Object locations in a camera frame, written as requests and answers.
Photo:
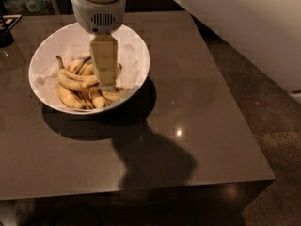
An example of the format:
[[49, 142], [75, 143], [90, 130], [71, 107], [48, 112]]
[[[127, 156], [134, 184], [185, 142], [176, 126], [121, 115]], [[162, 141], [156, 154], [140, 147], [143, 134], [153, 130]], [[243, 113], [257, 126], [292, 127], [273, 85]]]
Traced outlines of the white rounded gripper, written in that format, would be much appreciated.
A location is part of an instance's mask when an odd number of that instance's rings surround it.
[[118, 43], [111, 34], [123, 24], [126, 0], [106, 4], [88, 0], [71, 0], [73, 13], [86, 32], [96, 35], [89, 44], [95, 65], [95, 73], [101, 90], [113, 90], [116, 86]]

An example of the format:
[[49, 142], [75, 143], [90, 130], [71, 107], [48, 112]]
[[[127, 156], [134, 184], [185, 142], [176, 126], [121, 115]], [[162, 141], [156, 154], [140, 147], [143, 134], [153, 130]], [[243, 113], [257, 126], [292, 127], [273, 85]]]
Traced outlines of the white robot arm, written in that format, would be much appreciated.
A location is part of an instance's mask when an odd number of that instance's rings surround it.
[[[301, 90], [301, 0], [173, 0], [277, 83]], [[87, 32], [117, 30], [126, 0], [71, 0]]]

